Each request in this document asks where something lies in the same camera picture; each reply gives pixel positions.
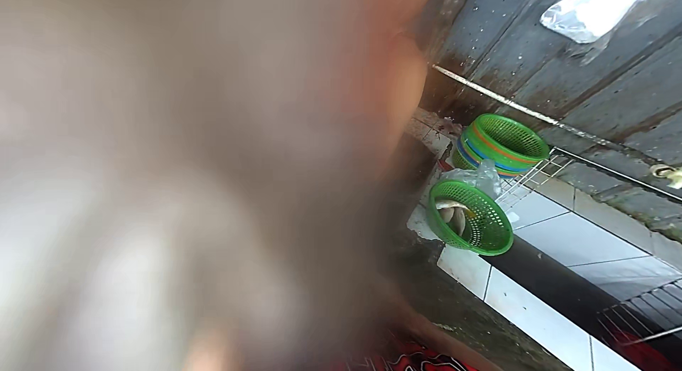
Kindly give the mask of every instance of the wire rack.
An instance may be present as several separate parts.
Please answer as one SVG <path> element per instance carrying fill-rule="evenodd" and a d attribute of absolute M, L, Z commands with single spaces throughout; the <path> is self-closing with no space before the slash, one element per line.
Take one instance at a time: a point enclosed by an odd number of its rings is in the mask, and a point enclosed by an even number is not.
<path fill-rule="evenodd" d="M 549 158 L 533 166 L 526 174 L 515 179 L 502 180 L 502 193 L 495 201 L 501 209 L 507 211 L 573 162 L 573 158 L 553 148 Z"/>
<path fill-rule="evenodd" d="M 604 309 L 599 321 L 623 346 L 673 334 L 682 338 L 682 279 Z"/>

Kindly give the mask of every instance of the clear plastic bag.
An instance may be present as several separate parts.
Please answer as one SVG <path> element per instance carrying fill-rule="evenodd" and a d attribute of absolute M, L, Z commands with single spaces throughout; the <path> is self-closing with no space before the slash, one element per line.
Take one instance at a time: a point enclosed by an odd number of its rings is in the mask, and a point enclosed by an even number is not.
<path fill-rule="evenodd" d="M 450 179 L 469 184 L 486 193 L 492 199 L 497 199 L 502 193 L 500 176 L 497 174 L 495 162 L 492 159 L 484 159 L 476 170 L 456 168 L 444 172 L 440 175 L 440 179 Z"/>
<path fill-rule="evenodd" d="M 561 0 L 540 23 L 577 43 L 592 43 L 613 30 L 641 0 Z"/>

